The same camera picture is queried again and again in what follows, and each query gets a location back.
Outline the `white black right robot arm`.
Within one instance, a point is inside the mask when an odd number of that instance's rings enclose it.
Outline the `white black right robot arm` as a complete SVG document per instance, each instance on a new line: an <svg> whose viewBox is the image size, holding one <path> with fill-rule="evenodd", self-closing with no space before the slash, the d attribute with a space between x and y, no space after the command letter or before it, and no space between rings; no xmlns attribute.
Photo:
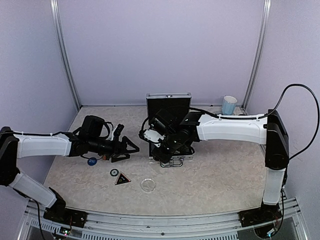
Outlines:
<svg viewBox="0 0 320 240"><path fill-rule="evenodd" d="M276 110L258 115L217 115L190 107L178 120L170 110L159 110L147 120L148 129L141 129L141 139L153 143L153 158L168 163L181 147L193 142L226 140L265 146L266 179L260 207L238 213L242 227L263 224L284 217L279 201L287 179L290 162L289 137Z"/></svg>

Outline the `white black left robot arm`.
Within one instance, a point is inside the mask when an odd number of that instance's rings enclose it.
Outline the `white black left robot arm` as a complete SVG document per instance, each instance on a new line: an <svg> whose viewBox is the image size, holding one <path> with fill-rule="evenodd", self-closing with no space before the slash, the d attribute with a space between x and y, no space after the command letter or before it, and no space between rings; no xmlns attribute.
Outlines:
<svg viewBox="0 0 320 240"><path fill-rule="evenodd" d="M140 148L127 136L121 136L124 125L95 115L87 115L72 132L25 133L4 126L0 130L0 184L44 207L46 220L83 228L87 212L66 206L63 197L19 169L17 162L34 158L84 157L94 153L112 163L127 160Z"/></svg>

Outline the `aluminium poker case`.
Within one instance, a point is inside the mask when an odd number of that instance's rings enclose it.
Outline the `aluminium poker case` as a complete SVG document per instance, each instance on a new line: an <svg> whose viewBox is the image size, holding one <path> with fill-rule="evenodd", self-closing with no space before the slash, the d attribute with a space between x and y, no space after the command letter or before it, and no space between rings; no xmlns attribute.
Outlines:
<svg viewBox="0 0 320 240"><path fill-rule="evenodd" d="M189 92L148 93L146 95L148 124L153 126L157 116L162 117L164 133L173 131L189 112L192 95ZM182 146L176 150L168 163L160 163L163 168L181 167L184 160L192 160L194 149Z"/></svg>

